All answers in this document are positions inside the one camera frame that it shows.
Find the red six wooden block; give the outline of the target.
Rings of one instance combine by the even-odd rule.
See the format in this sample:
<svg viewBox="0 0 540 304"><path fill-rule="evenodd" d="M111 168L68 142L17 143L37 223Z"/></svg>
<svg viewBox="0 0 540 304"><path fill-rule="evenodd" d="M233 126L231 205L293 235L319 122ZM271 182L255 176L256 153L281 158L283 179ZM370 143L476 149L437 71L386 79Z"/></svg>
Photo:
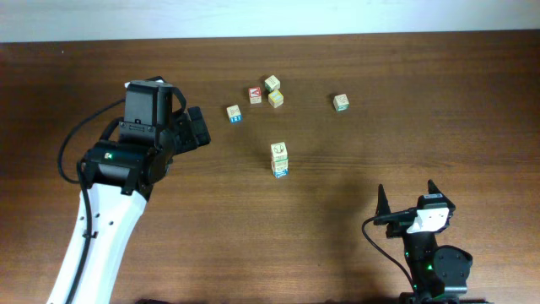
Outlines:
<svg viewBox="0 0 540 304"><path fill-rule="evenodd" d="M285 142L271 144L272 161L277 162L288 159L288 152Z"/></svg>

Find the blue side block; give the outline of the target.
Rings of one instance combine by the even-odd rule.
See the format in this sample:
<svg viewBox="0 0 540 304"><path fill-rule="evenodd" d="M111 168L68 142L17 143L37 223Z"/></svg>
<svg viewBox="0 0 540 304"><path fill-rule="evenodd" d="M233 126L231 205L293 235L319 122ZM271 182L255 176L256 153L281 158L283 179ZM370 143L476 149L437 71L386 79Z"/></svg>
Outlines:
<svg viewBox="0 0 540 304"><path fill-rule="evenodd" d="M287 176L289 174L289 171L288 170L282 170L282 171L275 171L273 173L273 175L276 177L276 178L280 178L280 177L283 177L283 176Z"/></svg>
<svg viewBox="0 0 540 304"><path fill-rule="evenodd" d="M289 169L288 168L278 168L278 169L273 169L273 174L288 174L289 173Z"/></svg>

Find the red E wooden block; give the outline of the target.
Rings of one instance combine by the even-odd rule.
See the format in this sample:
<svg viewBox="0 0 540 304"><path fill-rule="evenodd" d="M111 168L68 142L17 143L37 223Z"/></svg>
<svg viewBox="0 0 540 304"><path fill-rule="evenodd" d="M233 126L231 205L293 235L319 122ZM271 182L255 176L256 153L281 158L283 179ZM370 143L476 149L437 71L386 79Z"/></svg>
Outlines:
<svg viewBox="0 0 540 304"><path fill-rule="evenodd" d="M285 171L288 170L289 167L287 165L279 165L277 163L272 163L272 169L274 171Z"/></svg>

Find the green animal wooden block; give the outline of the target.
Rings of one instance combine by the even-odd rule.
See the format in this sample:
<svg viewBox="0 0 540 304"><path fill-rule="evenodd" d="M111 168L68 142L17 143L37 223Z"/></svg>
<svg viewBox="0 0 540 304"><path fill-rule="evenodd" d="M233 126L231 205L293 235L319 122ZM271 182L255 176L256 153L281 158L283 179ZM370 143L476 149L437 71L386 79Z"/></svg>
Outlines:
<svg viewBox="0 0 540 304"><path fill-rule="evenodd" d="M274 167L287 167L289 165L289 160L288 159L284 159L284 160L273 160L271 162L272 166Z"/></svg>

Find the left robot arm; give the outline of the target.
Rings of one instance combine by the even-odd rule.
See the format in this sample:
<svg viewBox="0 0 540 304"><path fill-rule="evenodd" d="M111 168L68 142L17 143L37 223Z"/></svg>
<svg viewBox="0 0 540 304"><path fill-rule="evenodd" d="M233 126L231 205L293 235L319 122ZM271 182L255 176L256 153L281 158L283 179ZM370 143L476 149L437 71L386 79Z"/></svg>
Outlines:
<svg viewBox="0 0 540 304"><path fill-rule="evenodd" d="M154 184L176 155L210 143L199 107L187 107L157 76L125 85L124 114L113 119L77 162L78 218L50 303L107 303L129 238Z"/></svg>

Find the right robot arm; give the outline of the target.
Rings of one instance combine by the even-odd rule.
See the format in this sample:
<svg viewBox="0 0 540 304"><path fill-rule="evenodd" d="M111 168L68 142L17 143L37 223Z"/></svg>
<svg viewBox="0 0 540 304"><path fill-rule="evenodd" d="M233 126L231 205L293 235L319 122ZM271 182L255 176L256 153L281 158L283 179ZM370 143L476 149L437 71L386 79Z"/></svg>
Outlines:
<svg viewBox="0 0 540 304"><path fill-rule="evenodd" d="M388 238L402 239L413 287L399 296L401 303L458 303L467 293L472 255L436 241L450 225L455 210L455 204L431 180L417 205L399 212L391 211L384 187L378 187L374 224L384 225Z"/></svg>

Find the blue number left block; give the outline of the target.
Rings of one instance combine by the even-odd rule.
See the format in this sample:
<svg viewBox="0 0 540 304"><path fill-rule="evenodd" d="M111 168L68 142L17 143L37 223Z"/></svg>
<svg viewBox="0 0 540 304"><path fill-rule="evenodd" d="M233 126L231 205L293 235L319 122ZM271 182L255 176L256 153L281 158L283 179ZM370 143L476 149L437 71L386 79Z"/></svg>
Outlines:
<svg viewBox="0 0 540 304"><path fill-rule="evenodd" d="M238 105L229 106L226 108L229 121L231 123L237 123L242 121L242 115Z"/></svg>

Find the red A wooden block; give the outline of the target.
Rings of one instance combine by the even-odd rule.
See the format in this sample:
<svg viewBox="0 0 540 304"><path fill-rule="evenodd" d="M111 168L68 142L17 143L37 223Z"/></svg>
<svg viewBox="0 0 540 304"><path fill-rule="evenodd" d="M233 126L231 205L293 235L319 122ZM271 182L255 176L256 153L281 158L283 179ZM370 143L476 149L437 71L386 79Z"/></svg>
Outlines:
<svg viewBox="0 0 540 304"><path fill-rule="evenodd" d="M262 102L262 91L260 87L251 87L248 89L248 97L251 104Z"/></svg>

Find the yellow top wooden block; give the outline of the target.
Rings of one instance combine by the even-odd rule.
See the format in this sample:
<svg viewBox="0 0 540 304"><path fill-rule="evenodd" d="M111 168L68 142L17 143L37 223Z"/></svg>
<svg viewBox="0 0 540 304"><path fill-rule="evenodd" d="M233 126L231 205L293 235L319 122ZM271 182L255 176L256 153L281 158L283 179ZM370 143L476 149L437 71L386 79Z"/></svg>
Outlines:
<svg viewBox="0 0 540 304"><path fill-rule="evenodd" d="M268 101L273 108L278 108L284 103L284 96L279 90L274 90L268 94Z"/></svg>

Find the green letter wooden block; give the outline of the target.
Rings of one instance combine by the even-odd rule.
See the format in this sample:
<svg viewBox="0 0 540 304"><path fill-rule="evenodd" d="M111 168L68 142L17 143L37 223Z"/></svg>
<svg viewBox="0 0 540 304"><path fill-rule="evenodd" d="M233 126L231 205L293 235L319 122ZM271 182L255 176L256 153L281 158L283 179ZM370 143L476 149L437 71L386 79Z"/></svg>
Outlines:
<svg viewBox="0 0 540 304"><path fill-rule="evenodd" d="M268 92L274 92L275 90L279 90L281 87L281 83L275 75L271 75L265 79L264 85Z"/></svg>

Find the green far right block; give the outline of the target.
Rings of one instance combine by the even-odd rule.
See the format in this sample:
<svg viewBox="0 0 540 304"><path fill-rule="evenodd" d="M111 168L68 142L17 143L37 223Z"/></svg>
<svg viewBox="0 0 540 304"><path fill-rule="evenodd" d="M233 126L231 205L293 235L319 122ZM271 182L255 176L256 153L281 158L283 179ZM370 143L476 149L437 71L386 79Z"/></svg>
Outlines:
<svg viewBox="0 0 540 304"><path fill-rule="evenodd" d="M345 94L335 95L332 103L336 111L345 111L349 108L348 97Z"/></svg>

